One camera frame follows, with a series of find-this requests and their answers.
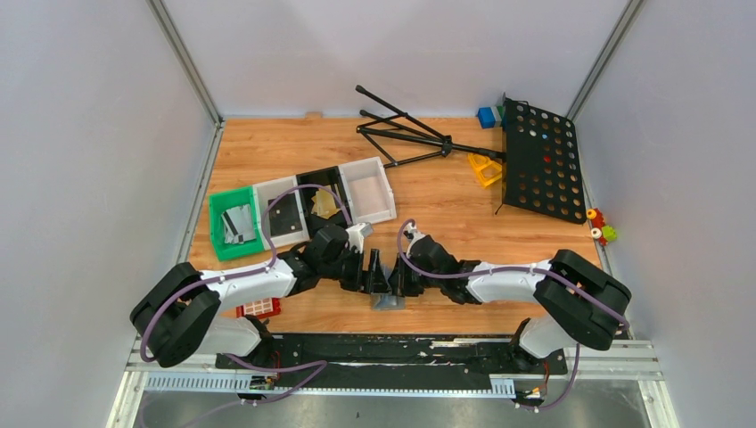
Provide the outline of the grey card holder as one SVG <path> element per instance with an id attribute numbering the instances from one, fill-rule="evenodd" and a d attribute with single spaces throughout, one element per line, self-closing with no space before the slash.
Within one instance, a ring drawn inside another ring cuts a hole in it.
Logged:
<path id="1" fill-rule="evenodd" d="M 390 267 L 384 265 L 385 273 L 389 274 Z M 406 300 L 391 294 L 370 294 L 370 307 L 374 311 L 404 310 Z"/>

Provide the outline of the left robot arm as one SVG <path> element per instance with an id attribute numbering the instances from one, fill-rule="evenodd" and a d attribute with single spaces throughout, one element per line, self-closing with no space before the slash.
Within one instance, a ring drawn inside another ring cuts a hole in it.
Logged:
<path id="1" fill-rule="evenodd" d="M 233 320 L 223 312 L 255 300 L 291 297 L 323 279 L 359 290 L 364 243 L 372 232 L 368 222 L 326 226 L 311 240 L 247 267 L 200 271 L 189 262 L 176 264 L 129 315 L 141 337 L 142 360 L 173 367 L 204 350 L 235 354 L 252 368 L 266 366 L 274 347 L 263 338 L 261 323 Z"/>

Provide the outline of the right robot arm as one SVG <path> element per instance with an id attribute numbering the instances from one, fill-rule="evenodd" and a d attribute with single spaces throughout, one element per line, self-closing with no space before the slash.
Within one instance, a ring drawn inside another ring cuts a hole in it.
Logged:
<path id="1" fill-rule="evenodd" d="M 562 249 L 550 259 L 520 265 L 456 259 L 414 223 L 405 225 L 397 241 L 407 292 L 438 288 L 457 304 L 507 300 L 544 309 L 544 316 L 521 324 L 509 348 L 510 362 L 521 372 L 574 344 L 608 350 L 628 324 L 630 289 L 574 251 Z"/>

